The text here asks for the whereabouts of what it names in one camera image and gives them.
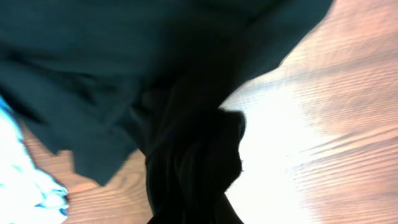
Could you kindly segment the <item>black t-shirt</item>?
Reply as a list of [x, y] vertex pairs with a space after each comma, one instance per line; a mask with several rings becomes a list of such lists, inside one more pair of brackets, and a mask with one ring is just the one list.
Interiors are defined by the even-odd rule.
[[246, 121], [221, 104], [276, 69], [331, 0], [1, 0], [1, 96], [78, 174], [146, 158], [152, 223], [239, 223]]

